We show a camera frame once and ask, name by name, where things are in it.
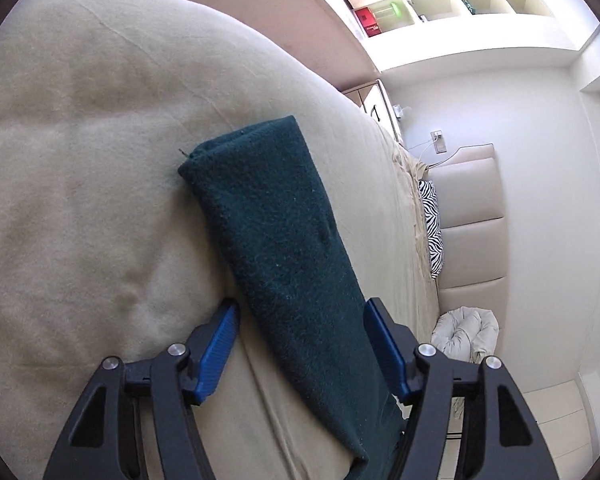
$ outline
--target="green blanket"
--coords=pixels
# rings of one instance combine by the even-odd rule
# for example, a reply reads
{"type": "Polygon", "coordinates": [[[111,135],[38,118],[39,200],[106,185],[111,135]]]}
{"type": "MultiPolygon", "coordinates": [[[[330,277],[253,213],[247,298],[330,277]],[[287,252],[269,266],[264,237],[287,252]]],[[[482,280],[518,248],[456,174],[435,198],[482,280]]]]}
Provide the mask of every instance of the green blanket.
{"type": "Polygon", "coordinates": [[[296,120],[204,142],[178,172],[283,373],[356,455],[347,480],[385,479],[402,416],[366,337],[365,300],[296,120]]]}

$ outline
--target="headboard panel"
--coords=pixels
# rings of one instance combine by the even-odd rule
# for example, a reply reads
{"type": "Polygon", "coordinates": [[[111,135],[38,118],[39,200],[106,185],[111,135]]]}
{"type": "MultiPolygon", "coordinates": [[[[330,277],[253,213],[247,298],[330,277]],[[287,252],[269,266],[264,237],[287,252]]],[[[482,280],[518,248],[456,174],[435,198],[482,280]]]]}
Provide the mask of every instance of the headboard panel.
{"type": "Polygon", "coordinates": [[[436,187],[445,263],[438,277],[440,311],[493,310],[506,322],[509,239],[504,193],[492,144],[460,148],[429,169],[436,187]]]}

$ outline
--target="blue rubber pad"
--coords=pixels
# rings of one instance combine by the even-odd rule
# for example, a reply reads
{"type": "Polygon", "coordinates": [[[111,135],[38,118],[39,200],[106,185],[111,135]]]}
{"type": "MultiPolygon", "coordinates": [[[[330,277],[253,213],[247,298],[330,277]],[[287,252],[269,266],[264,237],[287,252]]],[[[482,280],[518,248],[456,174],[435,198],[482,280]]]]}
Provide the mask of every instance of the blue rubber pad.
{"type": "Polygon", "coordinates": [[[239,327],[238,309],[236,306],[231,306],[224,314],[218,329],[200,359],[198,383],[193,391],[197,405],[202,404],[218,387],[220,375],[222,375],[224,365],[229,358],[231,348],[234,346],[239,327]]]}
{"type": "Polygon", "coordinates": [[[366,302],[363,315],[366,335],[376,354],[389,391],[402,401],[409,395],[404,359],[372,300],[366,302]]]}

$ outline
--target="beige bedsheet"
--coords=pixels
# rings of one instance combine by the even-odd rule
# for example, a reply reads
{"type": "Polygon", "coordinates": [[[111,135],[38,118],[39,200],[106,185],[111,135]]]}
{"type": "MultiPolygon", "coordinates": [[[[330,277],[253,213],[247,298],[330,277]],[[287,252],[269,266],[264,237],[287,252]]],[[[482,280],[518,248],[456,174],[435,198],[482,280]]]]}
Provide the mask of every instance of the beige bedsheet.
{"type": "MultiPolygon", "coordinates": [[[[347,98],[184,0],[21,0],[11,12],[0,28],[0,452],[20,480],[42,477],[104,356],[153,356],[238,294],[176,173],[178,149],[289,114],[364,295],[428,340],[438,305],[413,160],[347,98]]],[[[349,469],[248,311],[196,415],[218,480],[349,469]]]]}

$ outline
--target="floor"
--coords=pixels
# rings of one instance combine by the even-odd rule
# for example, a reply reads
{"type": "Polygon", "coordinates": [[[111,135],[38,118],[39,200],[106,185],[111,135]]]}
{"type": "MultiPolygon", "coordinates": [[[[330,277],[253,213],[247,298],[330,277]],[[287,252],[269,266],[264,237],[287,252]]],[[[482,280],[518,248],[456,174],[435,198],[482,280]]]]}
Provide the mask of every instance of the floor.
{"type": "MultiPolygon", "coordinates": [[[[574,381],[524,395],[549,446],[560,480],[582,480],[592,464],[589,426],[574,381]]],[[[449,431],[462,431],[451,420],[449,431]]],[[[439,479],[453,479],[460,441],[447,440],[439,479]]]]}

